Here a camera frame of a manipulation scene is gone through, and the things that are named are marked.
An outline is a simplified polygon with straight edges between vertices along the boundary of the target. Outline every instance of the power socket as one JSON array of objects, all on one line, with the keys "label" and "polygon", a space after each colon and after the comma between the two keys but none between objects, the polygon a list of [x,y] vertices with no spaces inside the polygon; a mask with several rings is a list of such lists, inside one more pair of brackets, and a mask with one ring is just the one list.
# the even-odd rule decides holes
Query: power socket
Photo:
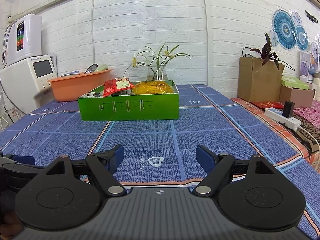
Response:
[{"label": "power socket", "polygon": [[270,117],[271,119],[275,120],[276,122],[279,122],[280,124],[283,124],[284,126],[292,129],[297,130],[297,128],[301,125],[301,121],[294,118],[286,118],[282,116],[282,111],[275,109],[273,107],[266,108],[264,110],[264,114],[267,117]]}]

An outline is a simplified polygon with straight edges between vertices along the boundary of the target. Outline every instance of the orange plastic basin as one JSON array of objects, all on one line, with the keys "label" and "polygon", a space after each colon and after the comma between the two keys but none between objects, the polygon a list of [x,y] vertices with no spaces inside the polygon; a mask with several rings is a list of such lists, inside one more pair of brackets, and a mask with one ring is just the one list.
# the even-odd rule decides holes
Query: orange plastic basin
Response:
[{"label": "orange plastic basin", "polygon": [[77,76],[54,78],[47,82],[51,84],[54,98],[57,101],[76,101],[78,97],[103,85],[106,80],[110,80],[111,70],[113,68],[89,74],[82,73]]}]

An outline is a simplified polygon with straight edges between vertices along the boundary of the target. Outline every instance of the green box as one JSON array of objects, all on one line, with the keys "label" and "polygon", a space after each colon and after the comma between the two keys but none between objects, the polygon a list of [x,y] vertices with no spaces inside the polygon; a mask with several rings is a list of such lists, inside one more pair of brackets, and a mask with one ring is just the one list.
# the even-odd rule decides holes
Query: green box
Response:
[{"label": "green box", "polygon": [[165,80],[173,88],[171,94],[113,95],[87,97],[100,93],[104,86],[78,98],[83,121],[165,120],[179,118],[179,91],[172,80]]},{"label": "green box", "polygon": [[305,90],[309,89],[309,86],[305,82],[295,77],[282,76],[281,85],[285,87],[291,87],[291,88],[300,88]]}]

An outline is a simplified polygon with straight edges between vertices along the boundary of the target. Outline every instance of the human hand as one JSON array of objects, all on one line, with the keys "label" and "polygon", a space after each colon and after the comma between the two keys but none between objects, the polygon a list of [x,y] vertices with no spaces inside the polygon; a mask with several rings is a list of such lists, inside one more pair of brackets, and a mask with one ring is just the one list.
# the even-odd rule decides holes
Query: human hand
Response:
[{"label": "human hand", "polygon": [[15,211],[9,211],[3,215],[4,223],[0,225],[0,237],[3,240],[10,240],[19,234],[23,226],[15,213]]}]

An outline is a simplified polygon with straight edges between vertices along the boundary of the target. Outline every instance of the colored indicator panel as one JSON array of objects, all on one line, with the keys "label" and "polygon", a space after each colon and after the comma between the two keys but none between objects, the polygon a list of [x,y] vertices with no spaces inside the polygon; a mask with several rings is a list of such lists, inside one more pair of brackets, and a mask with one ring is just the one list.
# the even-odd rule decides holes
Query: colored indicator panel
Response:
[{"label": "colored indicator panel", "polygon": [[17,51],[23,49],[24,22],[18,25],[17,29]]}]

